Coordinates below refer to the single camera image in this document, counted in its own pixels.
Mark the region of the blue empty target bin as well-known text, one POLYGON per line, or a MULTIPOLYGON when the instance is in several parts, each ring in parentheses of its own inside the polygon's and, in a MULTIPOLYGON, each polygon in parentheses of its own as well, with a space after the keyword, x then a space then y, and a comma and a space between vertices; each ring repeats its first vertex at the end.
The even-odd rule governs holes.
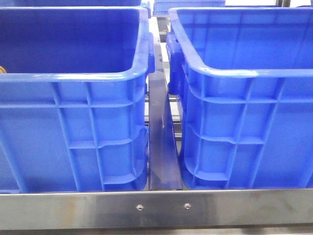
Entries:
POLYGON ((313 9, 168 11, 190 189, 313 186, 313 9))

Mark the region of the blue bin behind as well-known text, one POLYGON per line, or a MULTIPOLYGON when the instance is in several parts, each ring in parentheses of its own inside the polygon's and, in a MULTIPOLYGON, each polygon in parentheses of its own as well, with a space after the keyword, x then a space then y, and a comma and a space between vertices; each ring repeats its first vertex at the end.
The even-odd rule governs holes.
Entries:
POLYGON ((1 0, 1 6, 140 6, 150 9, 148 0, 1 0))

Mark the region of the blue crate in background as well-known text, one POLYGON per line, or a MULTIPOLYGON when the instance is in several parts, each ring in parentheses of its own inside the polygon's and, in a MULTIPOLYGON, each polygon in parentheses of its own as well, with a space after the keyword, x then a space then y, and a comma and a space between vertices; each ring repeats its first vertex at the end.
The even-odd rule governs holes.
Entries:
POLYGON ((153 6, 153 15, 168 15, 170 8, 177 7, 225 7, 224 0, 156 0, 153 6))

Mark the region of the steel front rail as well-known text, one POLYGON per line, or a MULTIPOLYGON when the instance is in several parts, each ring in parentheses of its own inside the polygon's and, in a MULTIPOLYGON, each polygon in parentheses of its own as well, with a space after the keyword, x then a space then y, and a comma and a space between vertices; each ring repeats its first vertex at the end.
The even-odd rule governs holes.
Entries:
POLYGON ((311 189, 27 193, 0 196, 2 230, 302 225, 311 189))

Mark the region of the blue bin with buttons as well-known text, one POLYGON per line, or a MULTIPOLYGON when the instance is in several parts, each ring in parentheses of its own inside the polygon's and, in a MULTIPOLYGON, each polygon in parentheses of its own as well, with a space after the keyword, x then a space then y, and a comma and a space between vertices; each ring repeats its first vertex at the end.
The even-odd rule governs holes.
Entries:
POLYGON ((2 7, 0 65, 1 193, 144 189, 146 9, 2 7))

